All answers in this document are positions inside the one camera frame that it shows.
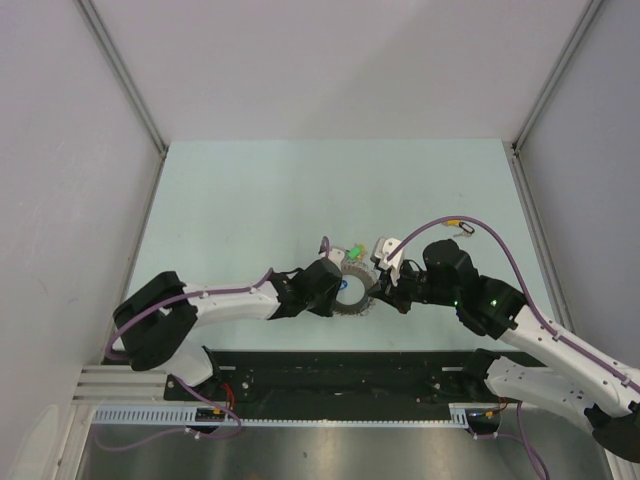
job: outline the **green object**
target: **green object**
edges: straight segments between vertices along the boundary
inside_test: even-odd
[[[364,253],[364,249],[362,247],[354,247],[351,250],[349,250],[349,252],[347,252],[347,257],[349,258],[349,260],[354,260],[356,258],[358,258],[359,255],[362,255]]]

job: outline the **metal floor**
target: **metal floor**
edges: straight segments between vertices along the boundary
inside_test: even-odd
[[[565,420],[525,410],[533,446],[551,478],[611,479],[603,451]],[[517,431],[515,412],[501,432]],[[103,443],[125,445],[165,427],[94,426]],[[524,449],[508,439],[474,441],[461,429],[247,428],[230,440],[175,434],[124,453],[88,441],[79,480],[536,480]]]

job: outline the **white wall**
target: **white wall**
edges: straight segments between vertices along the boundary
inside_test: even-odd
[[[523,149],[576,327],[640,365],[640,2],[607,2]]]
[[[70,0],[0,1],[0,112],[5,478],[104,340],[159,159]]]
[[[513,140],[587,0],[97,0],[170,140]]]

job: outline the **circular plate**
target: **circular plate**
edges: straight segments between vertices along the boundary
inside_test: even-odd
[[[341,270],[342,286],[334,312],[339,315],[363,315],[374,303],[367,291],[377,281],[375,274],[364,263],[353,260],[343,262]]]

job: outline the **wall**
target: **wall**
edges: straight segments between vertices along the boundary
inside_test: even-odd
[[[640,3],[608,2],[523,149],[579,333],[640,365]]]
[[[587,0],[97,0],[170,140],[513,140]]]
[[[104,341],[159,159],[72,1],[0,1],[0,59],[5,478]]]

